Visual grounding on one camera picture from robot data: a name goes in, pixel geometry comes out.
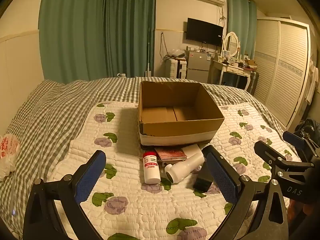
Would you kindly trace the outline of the red cap white bottle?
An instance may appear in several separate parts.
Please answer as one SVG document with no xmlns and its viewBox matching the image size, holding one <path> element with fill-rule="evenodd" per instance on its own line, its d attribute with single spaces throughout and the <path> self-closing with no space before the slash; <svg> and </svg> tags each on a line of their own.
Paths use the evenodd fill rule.
<svg viewBox="0 0 320 240">
<path fill-rule="evenodd" d="M 161 181 L 159 165 L 155 152 L 145 152 L 143 154 L 144 182 L 146 184 L 158 184 Z"/>
</svg>

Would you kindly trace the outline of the green checked bed sheet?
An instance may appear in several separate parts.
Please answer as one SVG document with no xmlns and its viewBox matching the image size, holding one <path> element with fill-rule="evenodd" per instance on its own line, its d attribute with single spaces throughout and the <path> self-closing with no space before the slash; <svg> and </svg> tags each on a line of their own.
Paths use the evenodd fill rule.
<svg viewBox="0 0 320 240">
<path fill-rule="evenodd" d="M 208 239 L 214 233 L 231 208 L 217 186 L 196 192 L 196 173 L 179 184 L 143 183 L 141 81 L 46 80 L 29 95 L 7 128 L 20 152 L 15 172 L 1 182 L 1 217 L 18 238 L 34 180 L 74 173 L 97 149 L 106 153 L 107 167 L 81 206 L 104 239 Z"/>
</svg>

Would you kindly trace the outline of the red patterned booklet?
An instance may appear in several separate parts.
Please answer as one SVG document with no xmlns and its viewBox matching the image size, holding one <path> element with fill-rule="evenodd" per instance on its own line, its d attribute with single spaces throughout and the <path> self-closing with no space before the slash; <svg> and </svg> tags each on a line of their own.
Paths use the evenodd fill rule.
<svg viewBox="0 0 320 240">
<path fill-rule="evenodd" d="M 181 148 L 176 147 L 156 147 L 156 153 L 161 161 L 182 161 L 187 159 L 187 156 Z"/>
</svg>

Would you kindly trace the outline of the white flat mop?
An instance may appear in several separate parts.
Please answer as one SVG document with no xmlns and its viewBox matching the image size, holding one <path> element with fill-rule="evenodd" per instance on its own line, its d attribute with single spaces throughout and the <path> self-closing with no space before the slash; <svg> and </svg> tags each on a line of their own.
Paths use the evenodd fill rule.
<svg viewBox="0 0 320 240">
<path fill-rule="evenodd" d="M 150 68 L 150 57 L 151 57 L 151 29 L 148 29 L 148 47 L 147 47 L 147 66 L 146 66 L 146 71 L 145 71 L 145 76 L 146 77 L 151 77 L 152 76 L 152 71 Z"/>
</svg>

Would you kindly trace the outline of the open cardboard box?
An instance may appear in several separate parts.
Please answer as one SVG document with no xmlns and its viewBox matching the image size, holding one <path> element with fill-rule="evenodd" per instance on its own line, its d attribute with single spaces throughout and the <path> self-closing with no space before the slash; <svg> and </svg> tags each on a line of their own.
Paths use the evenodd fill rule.
<svg viewBox="0 0 320 240">
<path fill-rule="evenodd" d="M 201 83 L 143 81 L 138 108 L 143 146 L 208 142 L 225 120 Z"/>
</svg>

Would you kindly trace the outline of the dark suitcase beside table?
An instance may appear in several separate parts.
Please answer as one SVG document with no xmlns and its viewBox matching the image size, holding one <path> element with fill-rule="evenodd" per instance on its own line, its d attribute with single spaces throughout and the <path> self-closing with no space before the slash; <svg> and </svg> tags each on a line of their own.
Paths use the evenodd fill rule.
<svg viewBox="0 0 320 240">
<path fill-rule="evenodd" d="M 246 88 L 246 91 L 249 94 L 251 94 L 251 95 L 255 94 L 255 90 L 256 90 L 256 87 L 257 87 L 258 80 L 259 80 L 259 73 L 257 73 L 256 71 L 251 72 L 250 81 L 249 81 L 249 84 L 248 84 L 248 86 Z"/>
</svg>

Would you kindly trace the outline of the black square box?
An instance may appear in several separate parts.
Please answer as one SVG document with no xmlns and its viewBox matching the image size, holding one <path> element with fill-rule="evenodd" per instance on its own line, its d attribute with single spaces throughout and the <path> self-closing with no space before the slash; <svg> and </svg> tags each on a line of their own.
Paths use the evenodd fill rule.
<svg viewBox="0 0 320 240">
<path fill-rule="evenodd" d="M 205 161 L 197 175 L 193 188 L 199 192 L 207 192 L 212 183 L 213 177 Z"/>
</svg>

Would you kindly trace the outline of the white suitcase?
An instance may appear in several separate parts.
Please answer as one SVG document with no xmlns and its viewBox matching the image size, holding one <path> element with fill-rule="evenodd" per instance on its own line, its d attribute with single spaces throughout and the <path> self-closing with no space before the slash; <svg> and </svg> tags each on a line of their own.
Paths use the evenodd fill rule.
<svg viewBox="0 0 320 240">
<path fill-rule="evenodd" d="M 187 61 L 185 58 L 170 58 L 165 62 L 165 76 L 171 79 L 185 79 Z"/>
</svg>

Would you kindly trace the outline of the white red plastic bag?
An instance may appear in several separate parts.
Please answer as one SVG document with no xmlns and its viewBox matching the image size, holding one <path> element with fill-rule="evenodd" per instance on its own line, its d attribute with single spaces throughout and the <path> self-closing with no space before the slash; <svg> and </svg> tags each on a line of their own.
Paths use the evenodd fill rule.
<svg viewBox="0 0 320 240">
<path fill-rule="evenodd" d="M 16 169 L 16 160 L 20 152 L 20 142 L 14 134 L 1 136 L 0 181 L 3 181 Z"/>
</svg>

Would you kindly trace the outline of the oval white mirror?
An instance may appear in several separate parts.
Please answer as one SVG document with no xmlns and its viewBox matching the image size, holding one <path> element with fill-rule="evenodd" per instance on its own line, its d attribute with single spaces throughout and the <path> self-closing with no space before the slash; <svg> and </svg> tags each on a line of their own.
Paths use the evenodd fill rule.
<svg viewBox="0 0 320 240">
<path fill-rule="evenodd" d="M 222 51 L 228 51 L 229 57 L 234 57 L 240 51 L 240 41 L 235 32 L 231 31 L 225 36 Z"/>
</svg>

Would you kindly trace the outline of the white plastic bottle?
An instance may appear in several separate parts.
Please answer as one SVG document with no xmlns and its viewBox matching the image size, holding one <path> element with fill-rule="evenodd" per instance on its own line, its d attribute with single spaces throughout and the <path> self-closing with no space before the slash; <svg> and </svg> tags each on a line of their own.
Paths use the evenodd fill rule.
<svg viewBox="0 0 320 240">
<path fill-rule="evenodd" d="M 189 174 L 204 163 L 205 159 L 202 153 L 196 153 L 190 158 L 179 161 L 174 165 L 168 164 L 165 168 L 167 179 L 171 183 L 179 183 L 184 180 Z"/>
</svg>

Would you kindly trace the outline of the silver mini fridge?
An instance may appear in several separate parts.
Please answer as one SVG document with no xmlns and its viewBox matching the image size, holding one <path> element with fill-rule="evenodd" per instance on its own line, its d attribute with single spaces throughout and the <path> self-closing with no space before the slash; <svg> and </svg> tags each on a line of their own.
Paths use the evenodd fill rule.
<svg viewBox="0 0 320 240">
<path fill-rule="evenodd" d="M 188 80 L 207 83 L 212 55 L 195 51 L 188 52 L 187 74 Z"/>
</svg>

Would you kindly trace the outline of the white louvered wardrobe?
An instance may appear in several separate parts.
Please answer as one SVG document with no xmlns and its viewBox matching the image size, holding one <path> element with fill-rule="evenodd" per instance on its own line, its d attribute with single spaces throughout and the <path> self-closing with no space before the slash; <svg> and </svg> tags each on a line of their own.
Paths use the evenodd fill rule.
<svg viewBox="0 0 320 240">
<path fill-rule="evenodd" d="M 257 20 L 254 60 L 259 79 L 254 96 L 284 129 L 297 120 L 305 101 L 310 56 L 308 24 L 275 17 Z"/>
</svg>

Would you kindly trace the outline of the black wall television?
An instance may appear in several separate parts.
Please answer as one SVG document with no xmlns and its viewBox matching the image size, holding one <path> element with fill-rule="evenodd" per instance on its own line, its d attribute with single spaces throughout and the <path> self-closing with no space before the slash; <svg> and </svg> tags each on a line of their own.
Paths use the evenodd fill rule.
<svg viewBox="0 0 320 240">
<path fill-rule="evenodd" d="M 223 27 L 188 18 L 186 39 L 201 43 L 211 44 L 217 47 L 222 46 Z"/>
</svg>

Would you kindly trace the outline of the narrow green curtain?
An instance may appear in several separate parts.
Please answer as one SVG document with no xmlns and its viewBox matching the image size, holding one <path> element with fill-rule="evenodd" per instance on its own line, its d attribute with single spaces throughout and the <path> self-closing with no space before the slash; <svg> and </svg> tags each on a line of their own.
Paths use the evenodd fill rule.
<svg viewBox="0 0 320 240">
<path fill-rule="evenodd" d="M 257 33 L 257 5 L 253 0 L 228 0 L 228 32 L 240 41 L 240 54 L 253 59 Z"/>
</svg>

